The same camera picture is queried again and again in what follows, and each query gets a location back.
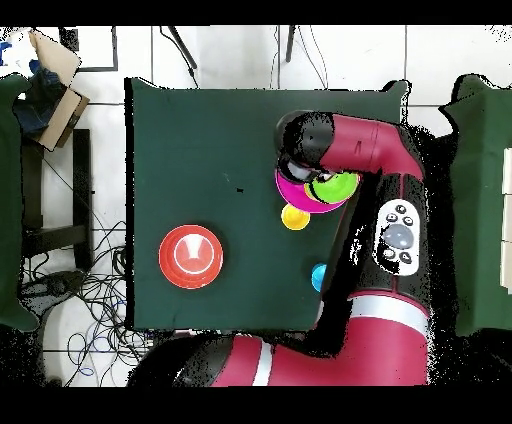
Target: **red bowl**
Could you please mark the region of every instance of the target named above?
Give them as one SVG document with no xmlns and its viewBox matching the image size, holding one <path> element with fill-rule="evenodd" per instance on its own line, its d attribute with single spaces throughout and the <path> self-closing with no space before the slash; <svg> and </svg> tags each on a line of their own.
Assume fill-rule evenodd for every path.
<svg viewBox="0 0 512 424">
<path fill-rule="evenodd" d="M 210 284 L 220 273 L 222 246 L 210 230 L 199 225 L 182 225 L 160 244 L 158 262 L 165 277 L 184 289 Z"/>
</svg>

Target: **blue cloth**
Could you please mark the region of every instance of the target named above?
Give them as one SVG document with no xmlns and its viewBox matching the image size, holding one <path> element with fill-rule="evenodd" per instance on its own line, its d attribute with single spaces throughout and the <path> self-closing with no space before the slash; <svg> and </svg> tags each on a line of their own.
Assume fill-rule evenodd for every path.
<svg viewBox="0 0 512 424">
<path fill-rule="evenodd" d="M 23 135 L 42 134 L 48 127 L 60 99 L 66 92 L 55 72 L 40 67 L 29 79 L 32 87 L 25 100 L 16 100 L 13 112 L 18 118 Z"/>
<path fill-rule="evenodd" d="M 8 48 L 11 48 L 12 44 L 7 41 L 0 41 L 0 66 L 4 65 L 4 61 L 2 60 L 2 52 Z M 41 64 L 39 60 L 32 59 L 28 64 L 30 71 L 35 74 L 36 71 L 40 68 Z"/>
<path fill-rule="evenodd" d="M 4 61 L 2 60 L 2 53 L 5 49 L 8 49 L 9 47 L 12 47 L 11 43 L 8 43 L 7 41 L 0 41 L 0 66 L 4 65 Z"/>
</svg>

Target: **red robot arm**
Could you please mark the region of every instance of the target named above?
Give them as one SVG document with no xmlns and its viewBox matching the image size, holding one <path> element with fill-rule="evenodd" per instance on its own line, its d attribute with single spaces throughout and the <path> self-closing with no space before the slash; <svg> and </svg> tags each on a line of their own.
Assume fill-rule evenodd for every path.
<svg viewBox="0 0 512 424">
<path fill-rule="evenodd" d="M 315 358 L 249 336 L 212 341 L 189 359 L 176 385 L 426 384 L 424 171 L 407 129 L 293 112 L 278 124 L 276 141 L 277 168 L 292 182 L 303 184 L 327 172 L 381 174 L 370 236 L 362 240 L 361 275 L 347 299 L 352 309 L 343 347 L 335 357 Z"/>
</svg>

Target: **floor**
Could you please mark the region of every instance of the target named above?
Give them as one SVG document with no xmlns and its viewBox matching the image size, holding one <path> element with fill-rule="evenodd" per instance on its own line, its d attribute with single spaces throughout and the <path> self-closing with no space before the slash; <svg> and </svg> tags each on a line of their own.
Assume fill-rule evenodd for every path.
<svg viewBox="0 0 512 424">
<path fill-rule="evenodd" d="M 58 39 L 56 28 L 39 29 Z M 178 31 L 198 63 L 199 87 L 270 88 L 277 50 L 275 26 L 178 27 Z M 110 28 L 79 27 L 78 34 L 83 67 L 113 66 Z M 500 87 L 512 83 L 512 26 L 313 26 L 312 33 L 304 25 L 296 33 L 290 63 L 284 60 L 287 35 L 288 27 L 281 26 L 280 89 L 322 88 L 302 44 L 304 41 L 318 74 L 324 75 L 316 42 L 325 60 L 329 88 L 379 90 L 390 80 L 405 78 L 412 83 L 409 123 L 421 124 L 436 136 L 452 131 L 437 108 L 450 101 L 459 75 L 484 74 Z M 80 72 L 72 83 L 72 88 L 91 99 L 77 127 L 91 131 L 95 243 L 102 240 L 105 230 L 115 228 L 109 236 L 112 246 L 125 242 L 125 226 L 118 224 L 126 216 L 123 77 L 141 77 L 169 88 L 195 87 L 179 52 L 159 27 L 117 27 L 116 36 L 118 70 Z M 274 68 L 272 88 L 278 88 L 277 64 Z M 46 153 L 48 162 L 69 184 L 71 147 L 72 140 L 64 148 Z M 72 192 L 48 166 L 43 197 L 45 226 L 71 224 Z M 106 248 L 103 242 L 97 253 Z M 35 258 L 32 266 L 41 260 Z M 71 251 L 57 250 L 51 252 L 42 270 L 73 268 Z M 110 262 L 101 261 L 94 272 L 110 274 Z M 76 298 L 53 310 L 44 338 L 49 376 L 67 381 L 76 373 L 71 360 L 76 362 L 83 346 L 79 338 L 71 339 L 68 357 L 68 340 L 74 333 L 85 334 L 92 323 L 90 311 Z M 137 349 L 144 353 L 144 348 Z M 108 346 L 97 345 L 82 365 L 95 372 L 76 373 L 70 385 L 99 386 L 103 374 L 102 387 L 125 385 L 135 362 L 114 359 Z"/>
</svg>

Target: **blue ball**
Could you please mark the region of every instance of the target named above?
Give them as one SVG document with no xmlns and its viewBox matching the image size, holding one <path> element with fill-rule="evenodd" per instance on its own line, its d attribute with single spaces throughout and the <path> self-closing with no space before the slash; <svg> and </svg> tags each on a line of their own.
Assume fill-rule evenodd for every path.
<svg viewBox="0 0 512 424">
<path fill-rule="evenodd" d="M 326 264 L 317 264 L 313 267 L 313 272 L 311 274 L 311 282 L 313 283 L 313 287 L 319 293 L 322 289 L 322 281 L 324 279 L 326 268 Z"/>
</svg>

